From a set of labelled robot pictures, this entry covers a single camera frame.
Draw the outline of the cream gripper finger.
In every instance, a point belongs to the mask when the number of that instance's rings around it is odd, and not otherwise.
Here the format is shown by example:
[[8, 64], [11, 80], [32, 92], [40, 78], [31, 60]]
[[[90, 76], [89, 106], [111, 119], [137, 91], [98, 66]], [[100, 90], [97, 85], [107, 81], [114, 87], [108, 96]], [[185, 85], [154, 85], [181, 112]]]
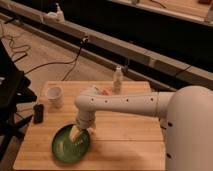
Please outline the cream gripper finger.
[[78, 126], [73, 126], [71, 128], [69, 138], [72, 142], [74, 142], [78, 136], [82, 134], [82, 130]]

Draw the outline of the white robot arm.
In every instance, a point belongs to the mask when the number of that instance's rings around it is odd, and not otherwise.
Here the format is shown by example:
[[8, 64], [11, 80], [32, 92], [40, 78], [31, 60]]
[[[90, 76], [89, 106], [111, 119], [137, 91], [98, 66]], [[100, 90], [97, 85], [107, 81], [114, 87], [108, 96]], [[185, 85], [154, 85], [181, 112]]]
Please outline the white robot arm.
[[213, 171], [213, 91], [206, 87], [105, 96], [91, 86], [75, 98], [75, 106], [81, 129], [94, 123], [98, 111], [164, 118], [166, 171]]

